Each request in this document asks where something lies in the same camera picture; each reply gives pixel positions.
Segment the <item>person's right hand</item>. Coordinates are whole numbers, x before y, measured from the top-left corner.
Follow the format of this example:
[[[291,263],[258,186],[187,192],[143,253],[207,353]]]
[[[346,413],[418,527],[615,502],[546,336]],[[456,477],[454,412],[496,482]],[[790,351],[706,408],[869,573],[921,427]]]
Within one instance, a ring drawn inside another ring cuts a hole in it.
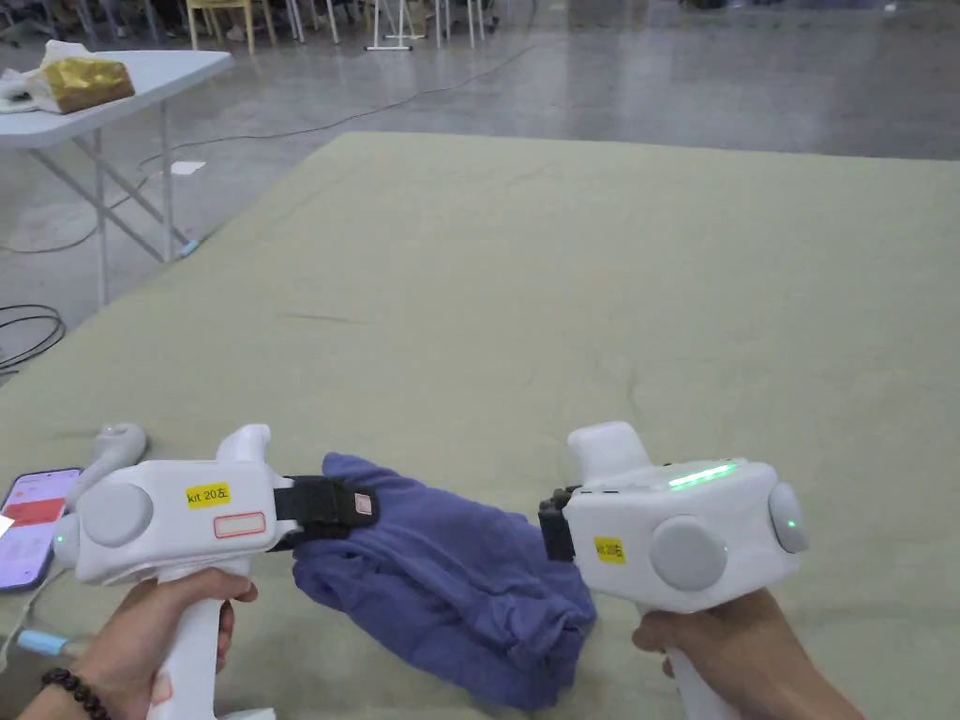
[[[651,611],[633,642],[683,653],[711,689],[749,719],[794,719],[819,675],[770,591],[691,614]]]

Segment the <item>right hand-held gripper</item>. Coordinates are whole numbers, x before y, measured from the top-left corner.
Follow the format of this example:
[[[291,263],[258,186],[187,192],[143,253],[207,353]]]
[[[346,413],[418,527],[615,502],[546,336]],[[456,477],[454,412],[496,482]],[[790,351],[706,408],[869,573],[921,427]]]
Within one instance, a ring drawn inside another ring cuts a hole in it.
[[[575,487],[539,504],[547,556],[640,614],[718,607],[795,573],[809,547],[793,487],[745,457],[656,465],[607,422],[567,440]]]

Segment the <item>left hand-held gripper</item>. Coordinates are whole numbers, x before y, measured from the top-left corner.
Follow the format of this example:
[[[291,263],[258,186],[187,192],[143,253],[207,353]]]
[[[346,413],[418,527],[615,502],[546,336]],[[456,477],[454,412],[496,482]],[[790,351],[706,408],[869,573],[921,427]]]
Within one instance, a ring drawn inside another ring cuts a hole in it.
[[[213,459],[151,459],[107,474],[56,523],[57,560],[78,581],[104,586],[169,582],[208,567],[247,576],[253,557],[287,533],[296,549],[342,541],[381,519],[372,488],[344,477],[283,479],[266,463],[270,437],[269,426],[246,425]],[[288,488],[292,520],[279,519],[274,491]],[[213,600],[185,613],[146,719],[217,719],[218,622]]]

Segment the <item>person's left hand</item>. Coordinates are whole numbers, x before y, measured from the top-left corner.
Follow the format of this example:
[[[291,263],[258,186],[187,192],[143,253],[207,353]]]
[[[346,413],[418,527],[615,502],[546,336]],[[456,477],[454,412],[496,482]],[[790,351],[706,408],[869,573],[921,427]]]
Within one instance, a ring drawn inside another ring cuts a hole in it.
[[[127,595],[73,672],[93,689],[112,719],[144,719],[184,613],[201,601],[216,603],[216,671],[221,671],[233,641],[232,602],[249,603],[257,596],[250,579],[214,568],[165,583],[149,579]]]

